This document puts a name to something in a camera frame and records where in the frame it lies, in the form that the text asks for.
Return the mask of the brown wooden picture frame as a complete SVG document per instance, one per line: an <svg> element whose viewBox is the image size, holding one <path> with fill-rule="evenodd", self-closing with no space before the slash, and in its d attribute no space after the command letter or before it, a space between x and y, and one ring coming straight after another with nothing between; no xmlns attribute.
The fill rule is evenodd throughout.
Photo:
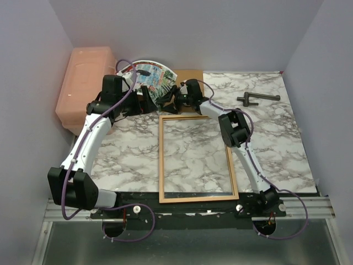
<svg viewBox="0 0 353 265"><path fill-rule="evenodd" d="M232 195L224 196L203 196L203 197L187 197L187 198L166 198L164 189L164 122L173 120L207 120L211 119L205 115L160 115L159 116L159 202L166 203L201 203L201 202L217 202L239 200L239 193L236 181L236 174L232 159L232 151L225 146L226 158L228 164L229 177L231 181Z"/></svg>

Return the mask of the photo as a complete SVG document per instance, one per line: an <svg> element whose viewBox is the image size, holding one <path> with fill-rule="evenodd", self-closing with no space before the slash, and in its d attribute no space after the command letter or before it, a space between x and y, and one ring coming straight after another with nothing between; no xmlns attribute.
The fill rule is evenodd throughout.
<svg viewBox="0 0 353 265"><path fill-rule="evenodd" d="M147 92L154 105L158 99L165 96L171 88L176 84L177 74L167 66L151 61L151 60L137 60L133 62L136 72L133 72L133 68L130 63L123 68L119 68L118 64L122 60L116 63L115 69L116 74L119 76L129 75L131 83L136 80L134 85L134 91L138 95L142 96L142 87L147 87Z"/></svg>

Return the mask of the brown frame backing board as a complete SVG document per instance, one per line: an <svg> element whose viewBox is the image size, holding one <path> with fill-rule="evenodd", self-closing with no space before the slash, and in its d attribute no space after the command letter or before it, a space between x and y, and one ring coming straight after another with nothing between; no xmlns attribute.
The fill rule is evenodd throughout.
<svg viewBox="0 0 353 265"><path fill-rule="evenodd" d="M182 94L188 93L188 87L196 87L200 89L200 93L204 96L204 84L201 81L204 80L203 70L174 70L177 74L176 84L181 88Z"/></svg>

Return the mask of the clear acrylic glass sheet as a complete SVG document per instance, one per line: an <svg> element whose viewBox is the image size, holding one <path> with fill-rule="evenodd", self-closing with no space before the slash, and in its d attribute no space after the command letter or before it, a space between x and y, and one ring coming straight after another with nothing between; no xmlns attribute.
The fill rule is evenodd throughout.
<svg viewBox="0 0 353 265"><path fill-rule="evenodd" d="M165 197L232 195L226 146L212 119L163 122Z"/></svg>

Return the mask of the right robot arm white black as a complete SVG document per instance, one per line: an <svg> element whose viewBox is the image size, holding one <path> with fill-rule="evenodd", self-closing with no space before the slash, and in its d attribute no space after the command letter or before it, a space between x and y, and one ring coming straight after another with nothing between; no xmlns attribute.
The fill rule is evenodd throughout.
<svg viewBox="0 0 353 265"><path fill-rule="evenodd" d="M273 218L281 204L277 188L264 175L252 149L251 138L254 124L250 116L239 108L223 107L201 92L201 81L190 79L174 85L170 91L157 99L158 108L167 113L178 114L182 106L191 107L199 115L218 121L222 140L240 160L249 180L253 198L250 214Z"/></svg>

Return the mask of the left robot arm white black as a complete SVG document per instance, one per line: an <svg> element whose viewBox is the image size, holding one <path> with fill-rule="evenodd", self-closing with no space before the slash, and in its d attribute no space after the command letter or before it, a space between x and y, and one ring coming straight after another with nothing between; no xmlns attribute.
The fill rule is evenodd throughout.
<svg viewBox="0 0 353 265"><path fill-rule="evenodd" d="M156 110L147 88L138 95L137 74L105 75L102 90L86 108L84 125L67 158L50 168L47 178L54 203L79 210L103 208L110 218L122 213L116 192L100 189L91 178L93 163L106 134L120 115L133 116Z"/></svg>

